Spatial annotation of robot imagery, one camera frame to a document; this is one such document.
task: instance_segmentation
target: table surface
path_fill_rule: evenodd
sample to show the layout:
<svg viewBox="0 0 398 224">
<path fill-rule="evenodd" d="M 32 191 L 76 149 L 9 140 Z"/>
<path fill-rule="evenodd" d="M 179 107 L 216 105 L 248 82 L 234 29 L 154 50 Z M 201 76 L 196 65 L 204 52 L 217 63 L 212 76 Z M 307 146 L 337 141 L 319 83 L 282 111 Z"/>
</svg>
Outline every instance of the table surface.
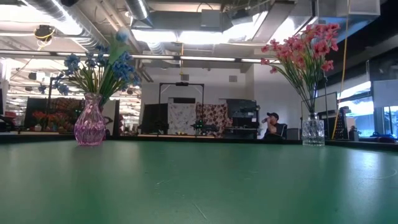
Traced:
<svg viewBox="0 0 398 224">
<path fill-rule="evenodd" d="M 398 223 L 398 154 L 343 147 L 0 145 L 0 223 Z"/>
</svg>

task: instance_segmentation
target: black frame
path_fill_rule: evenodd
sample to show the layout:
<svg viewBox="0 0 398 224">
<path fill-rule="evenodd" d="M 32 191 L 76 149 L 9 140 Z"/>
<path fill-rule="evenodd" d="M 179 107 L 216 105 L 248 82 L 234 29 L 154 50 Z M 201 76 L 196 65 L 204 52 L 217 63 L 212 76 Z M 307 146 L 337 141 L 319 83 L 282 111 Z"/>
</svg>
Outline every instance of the black frame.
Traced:
<svg viewBox="0 0 398 224">
<path fill-rule="evenodd" d="M 204 112 L 204 101 L 205 101 L 205 84 L 199 84 L 199 83 L 159 83 L 159 102 L 161 102 L 161 97 L 162 97 L 162 85 L 175 85 L 175 86 L 190 86 L 190 85 L 196 85 L 196 86 L 201 86 L 202 87 L 202 93 L 201 93 L 201 119 L 203 120 L 203 112 Z"/>
</svg>

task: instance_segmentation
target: clear glass vase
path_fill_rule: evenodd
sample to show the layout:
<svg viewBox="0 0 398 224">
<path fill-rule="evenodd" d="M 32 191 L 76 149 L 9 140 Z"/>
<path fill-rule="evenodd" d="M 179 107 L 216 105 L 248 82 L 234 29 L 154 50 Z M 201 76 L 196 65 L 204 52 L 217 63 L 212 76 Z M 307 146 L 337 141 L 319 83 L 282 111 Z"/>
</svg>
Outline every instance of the clear glass vase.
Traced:
<svg viewBox="0 0 398 224">
<path fill-rule="evenodd" d="M 316 113 L 310 114 L 306 121 L 303 121 L 302 140 L 304 146 L 324 146 L 325 129 L 322 120 L 318 119 Z"/>
<path fill-rule="evenodd" d="M 99 103 L 100 94 L 85 93 L 85 109 L 75 124 L 75 137 L 81 146 L 98 146 L 105 136 L 105 120 L 101 114 Z"/>
</svg>

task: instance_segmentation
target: man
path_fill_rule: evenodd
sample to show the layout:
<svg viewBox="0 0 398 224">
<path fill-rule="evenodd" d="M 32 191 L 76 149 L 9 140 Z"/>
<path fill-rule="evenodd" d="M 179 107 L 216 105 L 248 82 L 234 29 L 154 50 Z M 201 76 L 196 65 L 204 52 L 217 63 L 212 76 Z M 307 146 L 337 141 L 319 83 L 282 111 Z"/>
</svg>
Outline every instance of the man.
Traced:
<svg viewBox="0 0 398 224">
<path fill-rule="evenodd" d="M 263 139 L 278 139 L 282 138 L 286 129 L 286 124 L 279 124 L 279 115 L 277 113 L 267 113 L 268 118 L 263 119 L 262 123 L 267 123 L 268 128 Z"/>
</svg>

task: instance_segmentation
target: floral fabric backdrop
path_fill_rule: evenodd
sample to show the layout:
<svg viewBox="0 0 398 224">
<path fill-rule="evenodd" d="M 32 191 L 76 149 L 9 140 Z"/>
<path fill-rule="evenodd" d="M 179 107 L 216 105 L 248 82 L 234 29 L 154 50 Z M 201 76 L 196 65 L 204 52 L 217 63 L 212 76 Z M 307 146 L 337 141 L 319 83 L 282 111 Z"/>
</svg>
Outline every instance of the floral fabric backdrop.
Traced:
<svg viewBox="0 0 398 224">
<path fill-rule="evenodd" d="M 215 124 L 219 130 L 214 134 L 216 138 L 222 138 L 224 128 L 232 126 L 232 120 L 228 117 L 228 105 L 203 105 L 203 124 Z M 202 104 L 197 103 L 197 119 L 201 119 Z"/>
<path fill-rule="evenodd" d="M 179 131 L 195 134 L 195 130 L 191 126 L 196 121 L 195 104 L 169 102 L 168 108 L 169 134 L 175 134 Z"/>
</svg>

